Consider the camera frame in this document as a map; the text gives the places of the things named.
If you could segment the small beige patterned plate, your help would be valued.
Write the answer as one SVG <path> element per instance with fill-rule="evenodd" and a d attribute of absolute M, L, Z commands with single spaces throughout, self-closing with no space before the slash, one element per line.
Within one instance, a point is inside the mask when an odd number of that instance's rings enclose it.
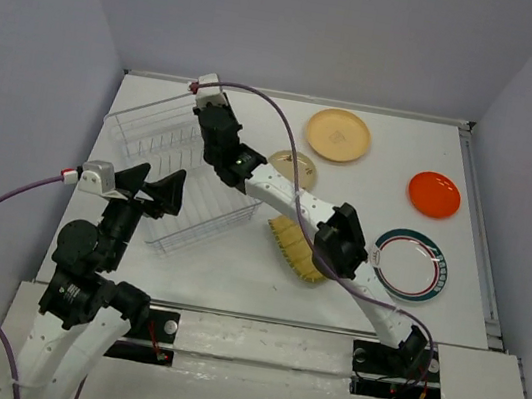
<path fill-rule="evenodd" d="M 280 150 L 269 156 L 268 163 L 291 182 L 294 182 L 294 167 L 297 167 L 299 187 L 305 191 L 311 191 L 318 180 L 316 165 L 302 152 L 298 152 L 294 158 L 289 149 Z"/>

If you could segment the plain beige round plate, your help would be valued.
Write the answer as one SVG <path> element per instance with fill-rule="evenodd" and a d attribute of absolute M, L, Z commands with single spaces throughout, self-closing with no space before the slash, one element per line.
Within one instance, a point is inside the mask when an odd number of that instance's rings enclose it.
<path fill-rule="evenodd" d="M 348 163 L 371 147 L 371 132 L 356 114 L 344 109 L 316 112 L 305 126 L 305 138 L 315 153 L 329 161 Z"/>

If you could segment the green yellow bamboo tray plate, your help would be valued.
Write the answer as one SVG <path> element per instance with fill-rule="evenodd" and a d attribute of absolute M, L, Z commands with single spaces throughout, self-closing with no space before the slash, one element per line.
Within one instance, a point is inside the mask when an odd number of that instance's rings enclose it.
<path fill-rule="evenodd" d="M 268 225 L 283 258 L 299 279 L 320 283 L 325 280 L 312 261 L 312 249 L 298 224 L 284 215 L 268 220 Z"/>

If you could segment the orange round plate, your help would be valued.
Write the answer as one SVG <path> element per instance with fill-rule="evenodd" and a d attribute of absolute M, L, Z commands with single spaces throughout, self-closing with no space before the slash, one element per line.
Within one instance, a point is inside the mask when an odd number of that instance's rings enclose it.
<path fill-rule="evenodd" d="M 408 182 L 408 197 L 413 207 L 431 219 L 446 219 L 460 208 L 461 195 L 450 178 L 435 171 L 419 172 Z"/>

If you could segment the white plate green red rim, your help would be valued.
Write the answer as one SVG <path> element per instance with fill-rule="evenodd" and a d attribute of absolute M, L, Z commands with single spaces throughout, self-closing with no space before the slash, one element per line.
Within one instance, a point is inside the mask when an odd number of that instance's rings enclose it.
<path fill-rule="evenodd" d="M 387 292 L 405 303 L 426 303 L 443 292 L 448 281 L 444 253 L 417 230 L 383 232 L 371 249 L 371 265 Z"/>

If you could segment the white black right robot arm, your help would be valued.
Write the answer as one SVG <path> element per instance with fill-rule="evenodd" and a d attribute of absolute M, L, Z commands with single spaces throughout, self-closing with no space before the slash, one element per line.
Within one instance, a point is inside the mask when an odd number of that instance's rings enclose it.
<path fill-rule="evenodd" d="M 399 308 L 369 263 L 356 209 L 324 202 L 271 166 L 239 140 L 242 129 L 228 105 L 198 101 L 193 108 L 204 142 L 204 160 L 220 180 L 302 225 L 313 242 L 312 262 L 358 303 L 385 346 L 383 361 L 394 374 L 416 368 L 429 343 L 425 328 Z"/>

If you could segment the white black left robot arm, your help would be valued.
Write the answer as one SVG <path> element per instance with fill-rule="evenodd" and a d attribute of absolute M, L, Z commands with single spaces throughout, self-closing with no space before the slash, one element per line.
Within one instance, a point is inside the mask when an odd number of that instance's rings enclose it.
<path fill-rule="evenodd" d="M 106 200 L 97 222 L 66 223 L 51 256 L 54 274 L 16 358 L 17 373 L 0 384 L 0 399 L 73 399 L 90 370 L 125 334 L 143 330 L 150 297 L 106 274 L 119 267 L 144 217 L 177 215 L 186 171 L 149 182 L 147 163 L 116 171 L 88 161 L 62 172 L 63 183 Z"/>

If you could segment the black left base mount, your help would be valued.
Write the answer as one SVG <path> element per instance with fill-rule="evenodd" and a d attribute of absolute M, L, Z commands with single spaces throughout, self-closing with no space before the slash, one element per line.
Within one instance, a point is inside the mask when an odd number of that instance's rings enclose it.
<path fill-rule="evenodd" d="M 163 367 L 172 366 L 180 318 L 180 312 L 151 308 L 147 320 L 138 328 L 132 327 L 105 352 L 105 356 Z"/>

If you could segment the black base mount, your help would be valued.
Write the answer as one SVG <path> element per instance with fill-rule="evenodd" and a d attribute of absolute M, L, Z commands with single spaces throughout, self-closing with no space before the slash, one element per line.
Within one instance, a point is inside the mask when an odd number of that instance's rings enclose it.
<path fill-rule="evenodd" d="M 410 369 L 381 343 L 355 340 L 350 392 L 378 399 L 441 399 L 439 353 L 429 350 Z"/>
<path fill-rule="evenodd" d="M 132 327 L 105 352 L 105 356 L 163 367 L 172 366 L 180 318 L 180 312 L 151 308 L 147 320 L 138 328 Z"/>

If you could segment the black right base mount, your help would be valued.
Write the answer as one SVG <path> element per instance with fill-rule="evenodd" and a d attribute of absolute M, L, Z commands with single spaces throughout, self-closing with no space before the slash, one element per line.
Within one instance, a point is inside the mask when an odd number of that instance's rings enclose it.
<path fill-rule="evenodd" d="M 441 399 L 439 353 L 429 350 L 410 369 L 381 343 L 355 340 L 350 392 L 378 399 Z"/>

